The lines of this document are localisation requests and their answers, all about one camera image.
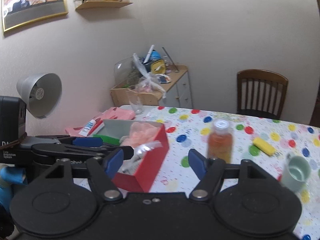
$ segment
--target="polka dot tablecloth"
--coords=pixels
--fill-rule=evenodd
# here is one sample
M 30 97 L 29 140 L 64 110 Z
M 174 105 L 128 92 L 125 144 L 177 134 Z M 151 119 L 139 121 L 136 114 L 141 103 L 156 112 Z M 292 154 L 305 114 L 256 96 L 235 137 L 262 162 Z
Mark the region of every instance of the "polka dot tablecloth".
M 147 116 L 137 120 L 156 121 L 165 125 L 170 150 L 153 183 L 151 192 L 183 191 L 187 195 L 199 182 L 188 163 L 191 148 L 206 155 L 207 138 L 212 121 L 227 118 L 232 123 L 234 146 L 232 163 L 250 159 L 275 178 L 282 174 L 288 154 L 304 156 L 312 168 L 311 177 L 297 194 L 303 209 L 294 233 L 303 240 L 320 238 L 320 129 L 302 124 L 182 108 L 154 107 Z M 268 156 L 252 145 L 261 137 L 276 148 Z M 225 180 L 222 189 L 237 183 Z

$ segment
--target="white bottle cap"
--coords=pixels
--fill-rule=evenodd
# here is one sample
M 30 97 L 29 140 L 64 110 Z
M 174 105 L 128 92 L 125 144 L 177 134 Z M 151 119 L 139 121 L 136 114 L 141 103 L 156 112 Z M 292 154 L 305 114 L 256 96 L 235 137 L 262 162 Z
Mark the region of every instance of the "white bottle cap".
M 217 119 L 213 122 L 213 130 L 215 133 L 223 135 L 229 133 L 230 123 L 227 120 Z

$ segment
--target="red box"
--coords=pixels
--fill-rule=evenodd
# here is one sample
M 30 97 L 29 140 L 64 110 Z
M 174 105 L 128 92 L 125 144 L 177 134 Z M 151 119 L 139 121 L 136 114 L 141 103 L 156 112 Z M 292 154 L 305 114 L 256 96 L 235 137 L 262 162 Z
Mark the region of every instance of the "red box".
M 116 125 L 117 128 L 121 128 L 121 131 L 116 131 L 115 135 L 112 135 L 109 132 L 105 135 L 114 138 L 121 138 L 124 135 L 129 135 L 130 126 L 133 122 L 150 123 L 153 126 L 160 127 L 160 130 L 155 137 L 155 141 L 160 141 L 162 143 L 162 147 L 148 151 L 133 175 L 118 172 L 112 181 L 117 187 L 131 192 L 149 192 L 169 150 L 169 142 L 164 125 L 158 122 L 147 121 L 104 120 L 105 127 L 99 131 L 98 134 L 103 135 L 107 130 L 110 130 L 110 127 L 114 129 Z

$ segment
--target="photo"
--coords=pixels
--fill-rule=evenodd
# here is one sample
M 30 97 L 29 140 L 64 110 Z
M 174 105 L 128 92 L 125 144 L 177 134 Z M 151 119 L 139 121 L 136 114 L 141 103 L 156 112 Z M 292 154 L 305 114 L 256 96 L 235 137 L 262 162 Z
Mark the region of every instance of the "photo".
M 2 0 L 4 32 L 67 13 L 66 0 Z

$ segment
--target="yellow sponge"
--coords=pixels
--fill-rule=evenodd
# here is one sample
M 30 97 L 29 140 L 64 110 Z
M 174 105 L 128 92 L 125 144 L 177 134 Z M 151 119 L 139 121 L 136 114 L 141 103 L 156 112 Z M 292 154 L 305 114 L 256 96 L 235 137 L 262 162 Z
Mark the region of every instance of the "yellow sponge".
M 257 146 L 260 150 L 262 150 L 269 156 L 272 156 L 276 152 L 276 149 L 272 145 L 267 143 L 265 140 L 262 140 L 260 137 L 257 137 L 253 140 L 253 145 Z

